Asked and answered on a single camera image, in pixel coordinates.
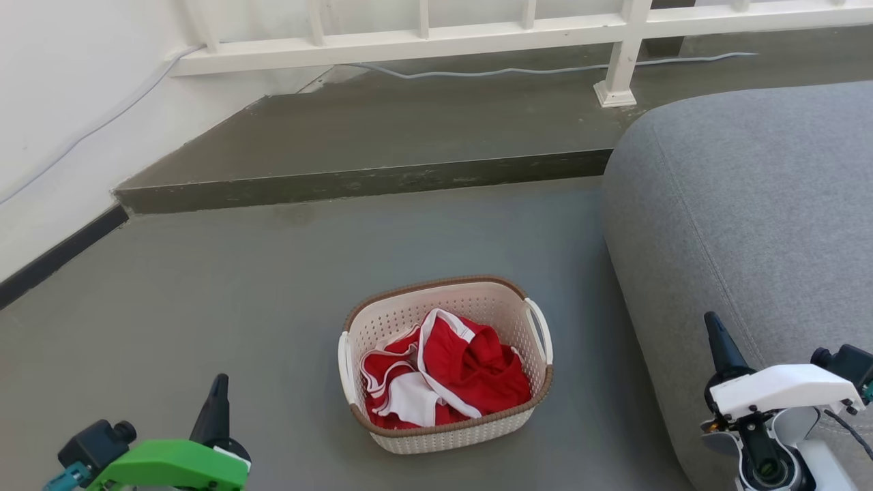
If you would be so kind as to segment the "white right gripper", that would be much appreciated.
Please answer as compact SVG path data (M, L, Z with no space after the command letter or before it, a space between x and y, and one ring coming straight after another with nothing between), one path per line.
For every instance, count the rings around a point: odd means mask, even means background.
M838 414L846 408L845 400L851 408L865 410L853 383L812 364L771 366L752 374L720 317L707 312L704 321L716 374L733 378L708 389L717 413L727 419L795 407L827 406Z

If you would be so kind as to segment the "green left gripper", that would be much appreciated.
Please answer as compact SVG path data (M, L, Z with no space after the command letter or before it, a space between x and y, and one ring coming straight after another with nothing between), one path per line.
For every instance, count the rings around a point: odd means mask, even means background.
M174 488L181 491L244 491L252 458L230 444L226 374L218 374L187 439L149 439L97 473L85 491Z

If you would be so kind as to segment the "beige perforated laundry basket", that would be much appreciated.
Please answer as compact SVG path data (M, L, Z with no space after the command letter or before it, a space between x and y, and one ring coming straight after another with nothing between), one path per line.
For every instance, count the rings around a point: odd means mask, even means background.
M359 361L379 343L421 323L436 308L491 326L500 342L517 349L532 399L451 425L409 430L375 426L365 410ZM400 455L466 447L517 431L548 395L554 379L554 349L542 310L521 287L496 276L449 278L375 295L351 311L338 344L341 387L353 416L384 450Z

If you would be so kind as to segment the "red and white garment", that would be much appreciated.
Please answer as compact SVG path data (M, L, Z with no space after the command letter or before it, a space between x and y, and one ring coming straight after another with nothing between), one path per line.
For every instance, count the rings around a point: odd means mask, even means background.
M359 377L369 419L387 430L451 425L532 399L517 349L440 308L366 352Z

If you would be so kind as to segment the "grey fabric sofa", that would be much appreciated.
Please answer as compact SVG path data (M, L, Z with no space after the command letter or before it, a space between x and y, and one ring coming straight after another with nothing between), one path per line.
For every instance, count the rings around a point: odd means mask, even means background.
M647 112L602 181L603 234L679 464L705 448L714 311L755 369L873 354L873 81L711 94Z

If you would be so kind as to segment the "black baseboard strip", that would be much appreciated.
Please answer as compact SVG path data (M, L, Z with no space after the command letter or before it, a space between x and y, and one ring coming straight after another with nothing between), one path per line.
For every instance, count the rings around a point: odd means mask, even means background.
M115 205L87 226L81 228L52 249L0 282L0 310L13 304L34 287L40 285L64 265L74 260L103 237L123 226L129 220L127 211Z

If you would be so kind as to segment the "white wooden railing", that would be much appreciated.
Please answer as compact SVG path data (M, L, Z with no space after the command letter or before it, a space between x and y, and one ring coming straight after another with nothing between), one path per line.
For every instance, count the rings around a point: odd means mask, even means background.
M602 108L623 108L636 103L630 81L645 40L873 24L873 0L730 0L661 9L653 8L653 0L621 0L621 9L615 13L541 19L536 16L537 0L522 0L518 20L434 27L430 0L414 0L417 25L413 30L328 35L321 15L323 0L304 1L305 37L221 42L209 24L207 0L184 0L201 47L175 61L171 76L611 44L607 75L593 90Z

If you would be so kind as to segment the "dark post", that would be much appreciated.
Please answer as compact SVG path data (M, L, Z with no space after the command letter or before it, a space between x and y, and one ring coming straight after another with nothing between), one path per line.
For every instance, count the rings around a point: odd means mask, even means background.
M692 8L696 0L652 0L652 10L664 10L674 8ZM685 37L646 38L642 46L649 58L677 58L681 52Z

